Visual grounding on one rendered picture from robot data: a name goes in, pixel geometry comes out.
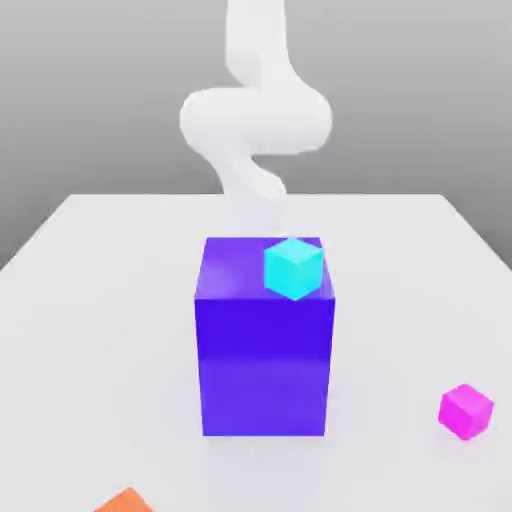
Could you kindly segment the small cyan cube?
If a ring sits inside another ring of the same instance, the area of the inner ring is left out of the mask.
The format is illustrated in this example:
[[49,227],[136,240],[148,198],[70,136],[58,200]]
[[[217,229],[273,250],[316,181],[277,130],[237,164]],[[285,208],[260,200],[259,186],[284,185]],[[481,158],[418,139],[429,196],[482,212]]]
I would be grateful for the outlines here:
[[287,238],[264,250],[264,287],[297,301],[320,288],[324,251],[321,247]]

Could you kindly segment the small magenta cube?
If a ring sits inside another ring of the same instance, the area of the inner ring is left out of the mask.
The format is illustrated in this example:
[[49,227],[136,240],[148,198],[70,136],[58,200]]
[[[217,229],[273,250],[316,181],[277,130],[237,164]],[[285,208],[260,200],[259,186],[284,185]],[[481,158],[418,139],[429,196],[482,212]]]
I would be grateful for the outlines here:
[[444,393],[439,422],[463,441],[484,432],[489,425],[495,402],[469,384]]

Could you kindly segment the small orange cube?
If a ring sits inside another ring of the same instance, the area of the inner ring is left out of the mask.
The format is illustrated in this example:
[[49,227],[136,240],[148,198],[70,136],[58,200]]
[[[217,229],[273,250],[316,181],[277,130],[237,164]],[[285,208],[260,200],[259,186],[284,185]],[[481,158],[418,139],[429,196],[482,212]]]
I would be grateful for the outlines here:
[[129,487],[94,512],[153,512],[153,509],[133,488]]

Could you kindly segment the large purple box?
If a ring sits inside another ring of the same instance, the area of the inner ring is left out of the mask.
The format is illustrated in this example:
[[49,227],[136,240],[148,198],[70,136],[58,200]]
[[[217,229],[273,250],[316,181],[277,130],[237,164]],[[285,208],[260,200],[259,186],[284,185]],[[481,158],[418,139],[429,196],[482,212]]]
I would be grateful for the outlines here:
[[285,238],[207,238],[194,296],[206,436],[321,436],[335,316],[324,253],[319,289],[294,301],[264,287],[264,250]]

